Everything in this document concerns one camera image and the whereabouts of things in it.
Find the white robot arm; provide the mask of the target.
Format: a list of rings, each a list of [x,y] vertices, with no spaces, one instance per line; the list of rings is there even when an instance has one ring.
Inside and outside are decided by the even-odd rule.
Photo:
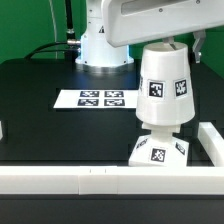
[[[200,58],[205,31],[224,25],[224,0],[86,0],[87,28],[76,59],[83,70],[112,72],[133,66],[132,44],[186,33]]]

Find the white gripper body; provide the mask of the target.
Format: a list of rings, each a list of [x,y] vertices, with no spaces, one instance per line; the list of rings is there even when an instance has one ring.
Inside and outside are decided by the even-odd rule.
[[[102,0],[101,11],[114,47],[224,25],[224,0]]]

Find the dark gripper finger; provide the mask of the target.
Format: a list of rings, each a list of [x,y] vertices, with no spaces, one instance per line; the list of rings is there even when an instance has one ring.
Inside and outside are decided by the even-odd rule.
[[[171,36],[171,37],[163,38],[163,43],[168,44],[172,49],[177,50],[177,47],[174,43],[174,37]]]
[[[201,48],[206,39],[206,32],[204,30],[195,31],[193,33],[195,42],[193,44],[192,50],[195,57],[195,62],[199,63],[201,61]]]

